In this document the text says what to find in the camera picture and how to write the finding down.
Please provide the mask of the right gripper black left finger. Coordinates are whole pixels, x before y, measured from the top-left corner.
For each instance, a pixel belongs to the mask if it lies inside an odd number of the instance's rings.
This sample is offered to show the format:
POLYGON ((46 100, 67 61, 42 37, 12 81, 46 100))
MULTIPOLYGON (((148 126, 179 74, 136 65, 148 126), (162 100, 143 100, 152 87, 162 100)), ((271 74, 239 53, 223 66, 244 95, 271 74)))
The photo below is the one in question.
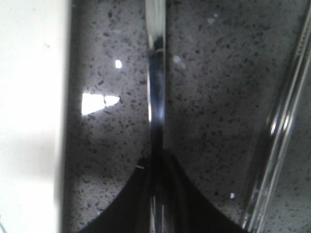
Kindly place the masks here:
POLYGON ((149 233, 149 164, 141 158, 113 202, 80 233, 149 233))

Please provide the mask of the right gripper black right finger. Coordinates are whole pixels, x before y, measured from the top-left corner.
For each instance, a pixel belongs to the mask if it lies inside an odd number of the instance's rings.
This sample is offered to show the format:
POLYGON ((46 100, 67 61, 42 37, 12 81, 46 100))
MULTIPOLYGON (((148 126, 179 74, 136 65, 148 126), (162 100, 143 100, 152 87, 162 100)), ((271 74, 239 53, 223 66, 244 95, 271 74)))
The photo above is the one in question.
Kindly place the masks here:
POLYGON ((163 151, 165 224, 169 233, 245 233, 191 182, 177 158, 163 151))

